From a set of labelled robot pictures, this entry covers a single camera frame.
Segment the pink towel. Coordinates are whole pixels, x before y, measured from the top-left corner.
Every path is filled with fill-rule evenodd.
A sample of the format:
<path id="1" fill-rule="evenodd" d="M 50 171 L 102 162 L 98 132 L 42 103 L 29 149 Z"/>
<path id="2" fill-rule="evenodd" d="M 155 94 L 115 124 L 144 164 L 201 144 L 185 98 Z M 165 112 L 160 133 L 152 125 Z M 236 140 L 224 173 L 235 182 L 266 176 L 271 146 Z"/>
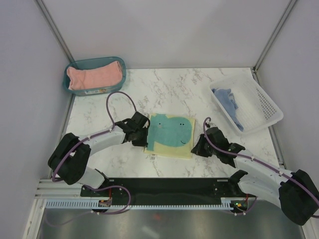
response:
<path id="1" fill-rule="evenodd" d="M 70 90 L 110 87 L 120 83 L 123 77 L 119 61 L 91 70 L 78 70 L 74 67 L 68 67 L 66 73 L 70 79 L 68 87 Z"/>

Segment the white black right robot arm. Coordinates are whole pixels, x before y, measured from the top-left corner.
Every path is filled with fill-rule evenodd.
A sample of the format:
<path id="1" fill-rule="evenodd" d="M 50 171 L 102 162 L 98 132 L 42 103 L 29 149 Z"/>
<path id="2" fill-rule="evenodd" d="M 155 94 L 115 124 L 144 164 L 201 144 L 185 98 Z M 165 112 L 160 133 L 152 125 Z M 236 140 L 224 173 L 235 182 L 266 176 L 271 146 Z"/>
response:
<path id="1" fill-rule="evenodd" d="M 191 153 L 211 157 L 237 171 L 230 176 L 228 191 L 256 196 L 279 207 L 285 216 L 303 226 L 319 210 L 319 191 L 309 174 L 292 172 L 254 156 L 245 147 L 227 140 L 217 127 L 207 129 L 199 137 Z"/>

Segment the yellow green towel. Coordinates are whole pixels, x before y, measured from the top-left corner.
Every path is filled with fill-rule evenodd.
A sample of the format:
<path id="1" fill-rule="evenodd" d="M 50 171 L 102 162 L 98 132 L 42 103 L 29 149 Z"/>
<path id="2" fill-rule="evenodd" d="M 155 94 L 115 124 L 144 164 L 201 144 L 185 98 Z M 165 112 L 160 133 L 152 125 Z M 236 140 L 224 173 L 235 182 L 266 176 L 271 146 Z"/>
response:
<path id="1" fill-rule="evenodd" d="M 145 153 L 191 159 L 194 127 L 194 118 L 152 114 Z"/>

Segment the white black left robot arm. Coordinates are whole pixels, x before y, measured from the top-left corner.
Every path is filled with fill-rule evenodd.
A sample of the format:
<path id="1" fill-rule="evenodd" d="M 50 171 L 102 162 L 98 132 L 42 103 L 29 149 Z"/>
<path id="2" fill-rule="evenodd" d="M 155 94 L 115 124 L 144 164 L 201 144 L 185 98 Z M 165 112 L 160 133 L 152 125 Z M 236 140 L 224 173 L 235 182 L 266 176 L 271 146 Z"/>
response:
<path id="1" fill-rule="evenodd" d="M 108 147 L 131 142 L 133 146 L 146 147 L 150 119 L 139 112 L 132 118 L 116 122 L 108 129 L 87 136 L 68 133 L 63 136 L 48 160 L 55 175 L 68 185 L 80 183 L 89 186 L 97 196 L 109 191 L 107 177 L 98 169 L 88 166 L 89 158 Z"/>

